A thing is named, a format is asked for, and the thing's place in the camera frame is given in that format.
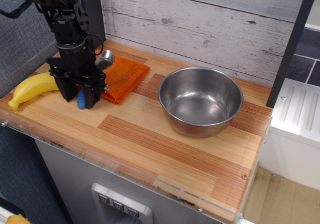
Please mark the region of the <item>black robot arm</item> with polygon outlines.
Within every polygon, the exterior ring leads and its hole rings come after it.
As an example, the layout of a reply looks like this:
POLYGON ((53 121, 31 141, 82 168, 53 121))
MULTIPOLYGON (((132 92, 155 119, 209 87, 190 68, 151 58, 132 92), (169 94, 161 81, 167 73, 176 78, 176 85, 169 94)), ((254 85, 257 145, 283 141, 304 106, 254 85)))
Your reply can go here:
POLYGON ((64 100, 71 101, 83 90, 85 107, 91 109, 99 102, 101 94, 108 91, 106 74, 100 62, 104 51, 96 52, 94 38, 97 34, 89 30, 89 15, 80 0, 23 0, 14 11, 1 14, 17 18, 31 4, 35 4, 55 35, 55 46, 59 57, 46 60, 50 69, 46 73, 25 79, 15 89, 8 106, 16 111, 20 104, 38 95, 58 90, 64 100))

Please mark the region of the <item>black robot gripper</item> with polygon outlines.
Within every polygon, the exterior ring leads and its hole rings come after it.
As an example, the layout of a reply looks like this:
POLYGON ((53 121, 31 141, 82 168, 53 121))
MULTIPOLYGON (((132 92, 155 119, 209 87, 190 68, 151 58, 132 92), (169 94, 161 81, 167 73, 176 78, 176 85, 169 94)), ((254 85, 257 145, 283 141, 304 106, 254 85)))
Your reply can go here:
POLYGON ((100 101, 100 93, 108 90, 106 75, 95 65, 95 45, 84 43, 68 49, 59 47, 58 54, 59 57, 50 57, 46 62, 62 97, 70 102, 77 94, 77 86, 84 85, 85 105, 92 109, 100 101))

